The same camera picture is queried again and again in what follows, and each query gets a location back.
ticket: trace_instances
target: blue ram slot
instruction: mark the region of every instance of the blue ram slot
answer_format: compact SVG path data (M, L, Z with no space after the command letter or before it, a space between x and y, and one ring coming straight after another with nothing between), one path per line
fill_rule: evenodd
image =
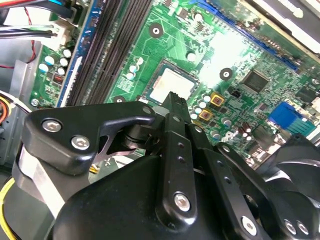
M289 59L287 59L285 57L278 56L277 52L274 49L268 47L262 41L258 40L256 37L252 36L250 33L246 32L245 30L239 28L236 25L236 22L234 20L232 20L232 19L226 17L225 15L223 15L217 8L215 8L214 6L211 6L205 0L191 0L189 3L190 4L197 4L198 7L209 11L211 14L217 16L218 18L220 18L221 20L226 22L228 25L230 25L232 28L237 30L239 33L241 33L244 36L246 36L248 39L250 39L252 42L254 42L256 45L258 45L262 49L264 49L266 52L268 52L269 54L273 55L276 59L278 59L279 61L283 62L290 69L292 69L294 71L298 70L298 67L296 65L294 65Z
M98 6L99 0L93 0L89 11L89 14L83 24L82 34L79 36L78 43L74 49L73 58L69 65L69 71L65 77L61 93L56 104L57 108L64 107L67 101L67 97L72 88L72 84L77 76L77 72L80 70L82 61L88 54L91 42L93 41L97 26L92 26L92 20L98 19L101 15L101 7Z

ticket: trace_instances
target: capacitor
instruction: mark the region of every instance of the capacitor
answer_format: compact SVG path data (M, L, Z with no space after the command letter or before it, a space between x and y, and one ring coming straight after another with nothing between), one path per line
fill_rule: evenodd
M131 66L129 67L129 70L130 70L130 72L132 72L132 73L136 73L136 72L139 71L139 65L131 65Z
M209 103L211 101L211 97L208 95L204 95L203 97L203 101L205 101L206 103Z
M56 72L59 74L59 75L62 75L64 76L66 74L66 70L63 68L63 67L59 67Z
M129 72L126 74L126 78L128 80L133 80L135 78L136 74L132 73L132 72Z
M198 118L198 115L194 111L192 111L192 112L190 112L190 118L192 120L196 120Z
M207 104L202 100L200 100L198 103L199 103L199 107L202 108L202 109L205 109L206 106L207 106Z
M138 60L136 61L137 65L141 65L144 63L144 59L142 57L139 57Z
M204 17L202 16L202 14L200 12L195 12L193 14L193 19L197 22L201 22L204 19Z
M43 73L47 73L49 71L49 67L47 65L45 65L44 63L39 64L39 69Z
M186 59L187 59L189 62L191 62L191 63L193 63L194 61L196 61L196 58L197 58L197 56L196 56L196 54L195 54L194 52L189 52L189 53L186 55Z
M232 124L231 120L228 117L222 118L221 121L222 121L223 125L225 125L227 128L229 128Z
M62 67L67 67L68 64L69 64L68 60L65 59L64 57L60 59L60 65L61 65Z
M202 109L201 109L199 106L195 106L194 112L195 112L196 114L200 114L200 113L202 113Z
M248 137L248 133L245 131L245 129L242 126L238 127L238 132L239 134L242 135L242 137L244 138Z
M213 137L213 139L214 139L214 140L217 140L217 141L219 141L220 138L221 138L219 132L216 131L216 130L214 130L214 131L211 132L211 137Z
M250 127L249 123L247 123L246 121L244 121L244 122L242 123L242 127L243 127L243 129L245 130L245 132L251 133L251 127Z
M62 51L62 54L64 57L66 57L67 59L71 58L72 56L72 52L70 49L66 48Z
M56 57L54 57L54 56L46 56L45 58L44 58L44 61L46 62L46 64L48 64L49 66L52 66L52 65L54 65L55 64L55 62L56 62Z

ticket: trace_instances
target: yellow wire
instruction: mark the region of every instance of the yellow wire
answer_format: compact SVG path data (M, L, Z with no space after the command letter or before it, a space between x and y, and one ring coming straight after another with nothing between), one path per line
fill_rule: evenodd
M10 115L11 115L11 110L12 110L11 104L8 102L7 99L3 98L2 96L0 96L0 100L1 100L2 102L4 102L5 105L8 106L8 109L9 109L8 116L10 116Z
M7 235L7 237L10 240L17 240L15 235L11 232L11 229L9 228L6 219L5 219L5 213L4 213L4 203L5 203L5 196L8 193L9 189L13 186L15 183L15 180L11 178L1 189L0 192L0 225L4 231L4 233Z

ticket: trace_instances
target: black wire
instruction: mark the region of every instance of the black wire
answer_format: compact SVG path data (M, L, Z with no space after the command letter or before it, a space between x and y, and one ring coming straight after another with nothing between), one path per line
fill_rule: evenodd
M0 32L0 39L17 39L17 38L51 38L53 36L56 36L56 33L48 33L48 32L42 32L42 33L31 33L31 32L19 32L19 33L11 33L11 34L2 34Z

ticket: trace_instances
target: mounting hole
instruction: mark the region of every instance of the mounting hole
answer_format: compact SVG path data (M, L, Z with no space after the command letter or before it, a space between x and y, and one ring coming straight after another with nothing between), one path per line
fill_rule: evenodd
M180 163L185 164L186 160L182 157L182 156L178 156L178 160L180 161Z
M231 180L230 180L230 178L228 178L227 176L224 177L224 180L225 180L228 184L231 184Z
M217 164L219 164L220 167L224 167L225 165L222 163L222 161L216 161Z
M223 145L222 148L223 148L223 150L225 150L227 153L230 152L230 149L229 149L227 146Z
M184 145L183 143L181 143L181 142L178 143L178 146L179 146L179 148L181 148L181 149L184 149L184 148L185 148L185 145Z
M199 126L194 126L194 129L198 132L198 133L202 133L202 129Z
M173 119L176 120L177 122L180 122L180 119L177 116L173 116Z
M146 106L144 106L142 110L143 110L146 114L151 114L151 110L150 110L148 107L146 107Z

